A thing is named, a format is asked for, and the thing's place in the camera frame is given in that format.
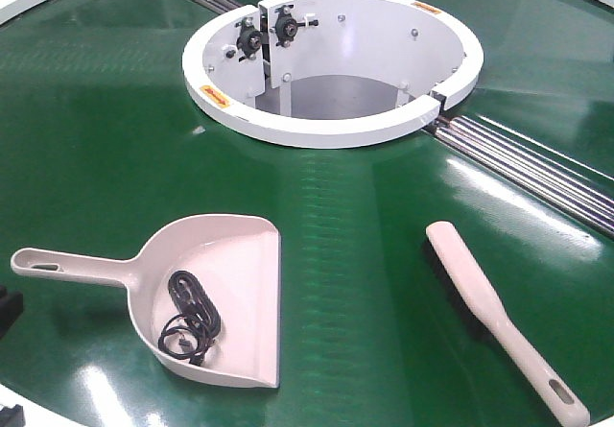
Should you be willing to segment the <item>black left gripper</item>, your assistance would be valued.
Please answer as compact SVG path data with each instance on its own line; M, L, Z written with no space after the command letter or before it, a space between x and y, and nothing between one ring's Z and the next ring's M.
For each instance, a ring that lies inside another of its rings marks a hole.
M3 338L24 311L24 296L19 291L9 291L5 285L0 286L0 337ZM2 406L0 410L0 427L23 427L23 407Z

